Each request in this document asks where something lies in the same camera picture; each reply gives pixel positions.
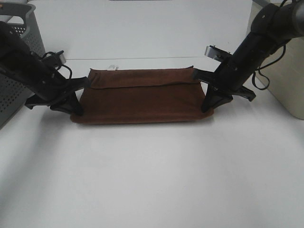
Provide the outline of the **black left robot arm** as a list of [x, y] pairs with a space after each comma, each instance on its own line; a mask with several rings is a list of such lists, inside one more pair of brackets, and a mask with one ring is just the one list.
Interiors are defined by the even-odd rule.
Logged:
[[0, 72], [33, 92], [25, 106], [33, 109], [45, 105], [53, 111], [82, 116], [84, 110], [76, 91], [89, 87], [90, 81], [72, 75], [65, 78], [59, 72], [63, 67], [72, 72], [65, 65], [63, 53], [47, 52], [39, 56], [8, 23], [0, 24]]

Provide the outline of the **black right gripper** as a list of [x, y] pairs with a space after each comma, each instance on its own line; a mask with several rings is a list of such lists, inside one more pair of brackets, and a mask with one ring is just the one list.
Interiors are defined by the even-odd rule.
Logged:
[[193, 69], [192, 78], [194, 80], [211, 82], [208, 85], [201, 111], [205, 113], [209, 109], [230, 103], [234, 95], [252, 101], [256, 97], [255, 93], [244, 87], [243, 84], [253, 71], [247, 65], [239, 66], [232, 57], [227, 57], [215, 72]]

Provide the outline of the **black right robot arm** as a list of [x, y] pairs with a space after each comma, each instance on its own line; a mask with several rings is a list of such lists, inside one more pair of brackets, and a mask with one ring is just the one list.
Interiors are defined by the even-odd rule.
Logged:
[[256, 95], [243, 84], [263, 61], [293, 38], [304, 35], [304, 2], [294, 0], [280, 6], [269, 3], [254, 18], [249, 34], [233, 54], [215, 46], [207, 46], [205, 55], [220, 62], [214, 72], [196, 69], [194, 79], [207, 83], [202, 112], [232, 101], [238, 95], [252, 101]]

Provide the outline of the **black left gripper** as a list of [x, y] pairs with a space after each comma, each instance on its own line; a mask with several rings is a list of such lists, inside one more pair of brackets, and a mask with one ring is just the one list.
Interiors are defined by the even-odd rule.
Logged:
[[34, 95], [26, 100], [25, 106], [29, 109], [48, 106], [52, 111], [82, 116], [83, 108], [74, 91], [90, 87], [88, 77], [72, 78], [70, 67], [65, 64], [53, 67], [45, 64], [42, 58], [48, 73], [36, 85], [29, 87]]

